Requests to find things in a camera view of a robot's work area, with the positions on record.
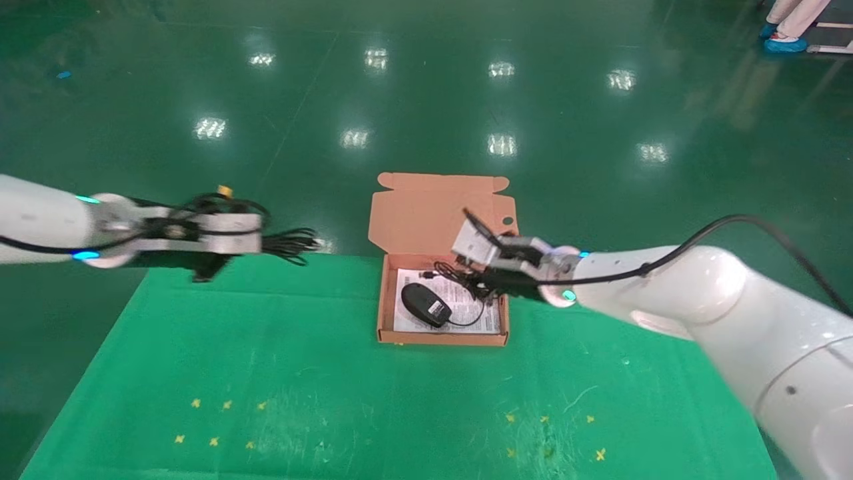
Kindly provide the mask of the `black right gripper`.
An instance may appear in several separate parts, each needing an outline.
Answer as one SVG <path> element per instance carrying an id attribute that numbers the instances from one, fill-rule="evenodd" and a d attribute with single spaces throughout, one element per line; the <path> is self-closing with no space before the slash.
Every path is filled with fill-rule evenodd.
<path id="1" fill-rule="evenodd" d="M 537 285 L 539 277 L 539 267 L 531 263 L 512 264 L 508 269 L 488 265 L 482 273 L 466 272 L 466 290 L 475 299 L 491 299 L 495 292 L 542 303 L 544 298 Z"/>

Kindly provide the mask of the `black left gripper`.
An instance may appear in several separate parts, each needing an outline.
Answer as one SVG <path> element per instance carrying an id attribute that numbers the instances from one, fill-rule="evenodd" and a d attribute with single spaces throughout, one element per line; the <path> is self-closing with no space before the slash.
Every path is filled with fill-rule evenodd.
<path id="1" fill-rule="evenodd" d="M 232 258 L 232 255 L 207 252 L 141 252 L 126 267 L 183 269 L 190 271 L 193 283 L 209 283 Z"/>

